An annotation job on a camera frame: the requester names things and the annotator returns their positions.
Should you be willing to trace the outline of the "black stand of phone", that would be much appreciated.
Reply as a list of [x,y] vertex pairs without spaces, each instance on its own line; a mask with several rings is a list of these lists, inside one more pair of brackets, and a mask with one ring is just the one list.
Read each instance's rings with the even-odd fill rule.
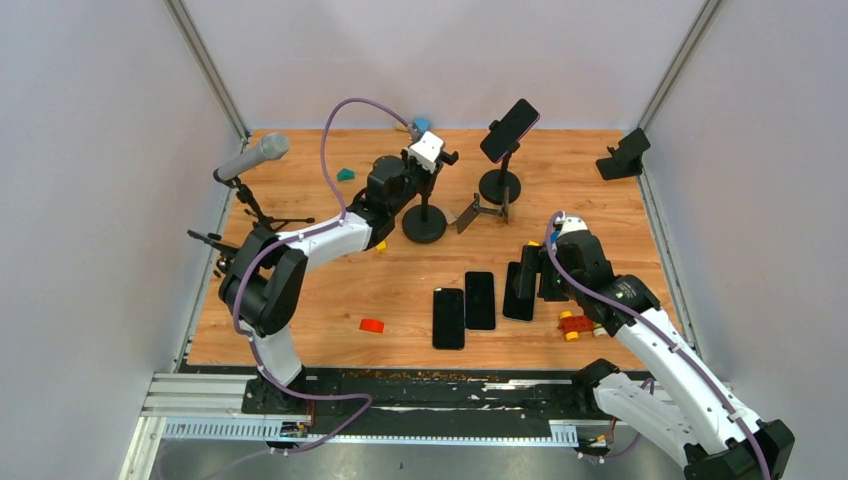
[[442,211],[430,204],[430,197],[422,197],[419,205],[408,210],[402,219],[405,236],[419,244],[429,244],[440,239],[447,228]]

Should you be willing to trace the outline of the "black phone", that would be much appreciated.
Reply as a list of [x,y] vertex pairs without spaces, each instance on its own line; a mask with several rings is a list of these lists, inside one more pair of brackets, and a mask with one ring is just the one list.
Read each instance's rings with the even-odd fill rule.
[[465,326],[468,330],[494,331],[496,328],[495,277],[492,272],[465,273]]
[[504,318],[520,322],[531,322],[535,313],[535,298],[519,298],[516,279],[520,273],[520,264],[510,262],[507,267],[502,315]]
[[462,289],[434,290],[432,346],[438,350],[462,350],[465,347],[465,306]]

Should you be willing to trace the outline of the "black desk phone stand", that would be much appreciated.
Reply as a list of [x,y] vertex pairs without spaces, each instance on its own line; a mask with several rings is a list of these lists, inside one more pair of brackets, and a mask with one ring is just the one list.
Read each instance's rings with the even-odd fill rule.
[[616,148],[607,148],[609,155],[596,161],[597,170],[606,181],[638,177],[644,172],[643,154],[650,148],[644,130],[636,128],[624,136]]

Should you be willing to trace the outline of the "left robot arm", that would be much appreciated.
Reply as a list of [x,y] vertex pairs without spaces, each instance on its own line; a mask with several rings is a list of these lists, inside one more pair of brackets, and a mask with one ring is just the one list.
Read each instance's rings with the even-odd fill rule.
[[410,148],[374,161],[366,186],[341,213],[312,228],[274,233],[255,228],[229,254],[218,290],[236,332],[248,340],[259,374],[270,383],[268,400],[283,413],[298,411],[306,386],[296,379],[303,364],[295,352],[289,323],[305,276],[349,254],[375,248],[394,230],[396,216],[416,196],[432,192],[440,170],[458,153],[440,152],[434,170]]

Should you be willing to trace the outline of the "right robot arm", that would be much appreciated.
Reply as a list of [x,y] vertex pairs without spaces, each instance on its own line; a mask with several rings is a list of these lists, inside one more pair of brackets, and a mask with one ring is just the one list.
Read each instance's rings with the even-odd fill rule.
[[587,229],[554,231],[525,245],[511,285],[521,299],[574,300],[633,353],[672,402],[636,387],[606,359],[579,370],[571,403],[584,417],[604,413],[630,424],[682,468],[687,479],[782,479],[795,437],[732,394],[677,331],[639,278],[618,275]]

